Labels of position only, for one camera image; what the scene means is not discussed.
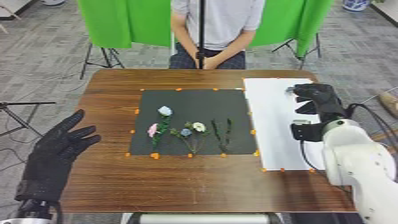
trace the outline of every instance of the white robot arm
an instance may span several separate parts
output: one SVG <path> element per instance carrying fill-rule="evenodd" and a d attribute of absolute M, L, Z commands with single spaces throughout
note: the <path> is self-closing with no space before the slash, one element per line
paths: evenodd
<path fill-rule="evenodd" d="M 310 101 L 297 113 L 318 114 L 320 124 L 294 124 L 301 141 L 324 141 L 324 161 L 329 182 L 352 186 L 354 204 L 366 224 L 397 223 L 398 184 L 397 163 L 386 147 L 372 140 L 357 122 L 347 119 L 334 89 L 324 84 L 297 85 L 299 101 Z"/>
<path fill-rule="evenodd" d="M 354 204 L 366 224 L 397 222 L 397 164 L 386 147 L 373 142 L 352 120 L 326 126 L 324 160 L 331 184 L 352 186 Z"/>

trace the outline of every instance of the light stand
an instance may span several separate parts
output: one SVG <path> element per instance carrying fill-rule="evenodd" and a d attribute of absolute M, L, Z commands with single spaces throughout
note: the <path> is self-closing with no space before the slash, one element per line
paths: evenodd
<path fill-rule="evenodd" d="M 103 59 L 105 59 L 107 65 L 98 64 L 89 61 L 91 60 L 91 51 L 93 51 L 93 43 L 89 45 L 89 50 L 87 50 L 87 55 L 86 55 L 86 60 L 84 60 L 84 69 L 82 69 L 82 74 L 80 74 L 80 80 L 84 79 L 87 65 L 96 65 L 96 66 L 102 66 L 103 68 L 114 68 L 119 65 L 121 68 L 125 69 L 125 65 L 123 65 L 119 57 L 118 57 L 119 52 L 116 51 L 114 48 L 109 48 L 109 54 L 107 54 L 107 50 L 102 47 L 102 54 L 103 54 Z"/>
<path fill-rule="evenodd" d="M 302 67 L 304 67 L 304 64 L 306 64 L 308 55 L 310 55 L 315 51 L 318 52 L 318 58 L 322 58 L 322 52 L 320 52 L 320 34 L 318 34 L 318 33 L 317 33 L 317 36 L 315 36 L 315 37 L 317 37 L 317 38 L 315 38 L 315 40 L 317 40 L 317 47 L 315 47 L 315 49 L 313 49 L 311 51 L 306 52 L 304 57 L 297 57 L 297 59 L 302 61 L 299 70 L 302 70 Z M 295 39 L 292 38 L 292 39 L 285 42 L 285 44 L 272 50 L 272 53 L 274 53 L 274 52 L 286 46 L 286 47 L 290 48 L 290 50 L 292 50 L 292 53 L 295 54 L 295 50 L 294 50 L 294 48 L 292 48 L 292 46 L 290 46 L 290 43 L 292 43 L 294 40 L 295 40 Z"/>
<path fill-rule="evenodd" d="M 20 127 L 16 127 L 15 129 L 7 130 L 4 133 L 0 133 L 0 137 L 6 136 L 7 134 L 15 133 L 16 131 L 20 131 L 23 128 L 27 128 L 39 137 L 43 137 L 43 134 L 39 133 L 39 131 L 34 129 L 34 127 L 31 126 L 31 121 L 39 109 L 41 105 L 47 104 L 55 104 L 55 102 L 32 102 L 32 103 L 0 103 L 0 111 L 4 111 L 7 113 L 7 115 L 11 116 L 11 118 L 15 119 L 15 121 L 20 123 Z M 25 106 L 25 105 L 34 105 L 34 110 L 31 112 L 29 115 L 29 120 L 25 121 L 22 119 L 22 117 L 15 114 L 15 112 L 9 109 L 9 106 Z"/>
<path fill-rule="evenodd" d="M 199 69 L 205 67 L 205 18 L 206 18 L 206 0 L 201 0 L 199 6 L 199 52 L 196 58 L 199 60 Z"/>

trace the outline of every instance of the tripod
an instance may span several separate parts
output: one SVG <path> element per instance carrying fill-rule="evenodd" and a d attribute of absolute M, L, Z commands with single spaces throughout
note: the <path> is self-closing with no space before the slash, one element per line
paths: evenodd
<path fill-rule="evenodd" d="M 294 50 L 294 48 L 292 48 L 292 46 L 290 46 L 290 43 L 292 43 L 292 41 L 294 41 L 295 39 L 292 38 L 286 42 L 285 42 L 285 44 L 276 48 L 276 50 L 272 50 L 272 53 L 286 46 L 288 48 L 290 48 L 290 50 L 292 50 L 292 53 L 295 54 L 295 50 Z M 304 55 L 304 57 L 297 57 L 297 59 L 302 61 L 302 63 L 301 63 L 301 69 L 299 70 L 302 70 L 302 67 L 304 67 L 304 64 L 306 64 L 306 59 L 308 59 L 308 55 L 317 51 L 318 52 L 318 58 L 322 58 L 322 52 L 320 52 L 320 34 L 317 33 L 317 36 L 315 36 L 315 40 L 317 40 L 317 47 L 315 47 L 315 49 L 311 50 L 311 51 L 308 51 L 306 52 L 306 55 Z"/>
<path fill-rule="evenodd" d="M 20 123 L 20 127 L 16 127 L 15 129 L 7 130 L 4 133 L 0 133 L 0 137 L 6 136 L 7 134 L 15 133 L 16 131 L 20 131 L 23 128 L 27 128 L 39 137 L 43 137 L 43 134 L 39 133 L 39 131 L 34 129 L 34 127 L 31 126 L 31 121 L 34 119 L 34 115 L 39 109 L 41 105 L 47 104 L 55 104 L 55 102 L 32 102 L 32 103 L 0 103 L 0 111 L 4 111 L 7 113 L 7 115 L 11 116 L 11 118 L 15 119 L 15 121 Z M 34 105 L 34 110 L 31 112 L 29 115 L 29 119 L 27 121 L 22 119 L 22 117 L 15 114 L 15 112 L 9 109 L 9 106 L 25 106 L 25 105 Z"/>
<path fill-rule="evenodd" d="M 91 51 L 93 51 L 93 43 L 89 45 L 89 50 L 87 50 L 87 55 L 86 55 L 86 60 L 84 60 L 84 69 L 82 69 L 82 74 L 80 74 L 80 80 L 84 79 L 87 65 L 96 65 L 96 66 L 102 66 L 103 68 L 114 68 L 119 65 L 121 68 L 125 68 L 125 65 L 123 65 L 119 57 L 118 57 L 119 52 L 116 51 L 114 48 L 109 48 L 109 54 L 107 54 L 105 48 L 102 47 L 102 54 L 103 54 L 103 59 L 105 59 L 107 65 L 96 64 L 95 62 L 89 61 L 91 60 Z"/>

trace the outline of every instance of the orange marker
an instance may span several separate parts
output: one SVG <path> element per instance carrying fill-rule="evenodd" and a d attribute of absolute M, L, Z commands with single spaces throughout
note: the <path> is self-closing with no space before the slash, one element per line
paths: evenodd
<path fill-rule="evenodd" d="M 160 154 L 158 153 L 153 153 L 153 159 L 158 160 L 160 159 Z"/>
<path fill-rule="evenodd" d="M 253 153 L 254 156 L 260 156 L 260 150 L 256 150 L 256 152 Z"/>

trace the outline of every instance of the gray carpet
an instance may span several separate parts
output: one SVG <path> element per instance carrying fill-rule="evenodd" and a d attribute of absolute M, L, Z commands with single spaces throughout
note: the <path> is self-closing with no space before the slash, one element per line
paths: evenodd
<path fill-rule="evenodd" d="M 86 80 L 80 81 L 89 36 L 75 1 L 54 8 L 38 2 L 22 18 L 22 21 L 2 21 L 11 34 L 0 32 L 0 101 L 57 101 L 57 105 L 43 106 L 32 122 L 45 133 L 75 110 L 98 67 L 89 68 Z M 352 13 L 336 3 L 320 37 L 324 57 L 318 59 L 317 54 L 310 55 L 304 69 L 317 73 L 322 82 L 336 86 L 345 103 L 363 102 L 377 92 L 398 86 L 398 29 L 372 9 Z M 281 49 L 272 53 L 276 46 L 247 51 L 249 69 L 299 68 L 290 50 Z M 128 68 L 167 68 L 169 49 L 135 44 L 132 49 L 121 49 L 121 60 Z M 370 100 L 368 105 L 395 123 L 377 100 Z M 13 109 L 27 116 L 29 107 Z M 370 116 L 361 113 L 357 119 L 373 133 L 379 128 Z M 0 113 L 0 131 L 6 130 L 6 124 L 7 128 L 16 127 Z M 20 131 L 0 138 L 0 148 L 16 149 L 27 158 L 34 138 L 29 131 Z M 0 152 L 0 169 L 16 163 L 13 153 Z M 16 208 L 13 195 L 22 170 L 23 165 L 18 165 L 0 172 L 0 219 Z M 77 215 L 68 217 L 68 223 L 112 223 L 111 220 L 118 219 L 119 215 Z"/>

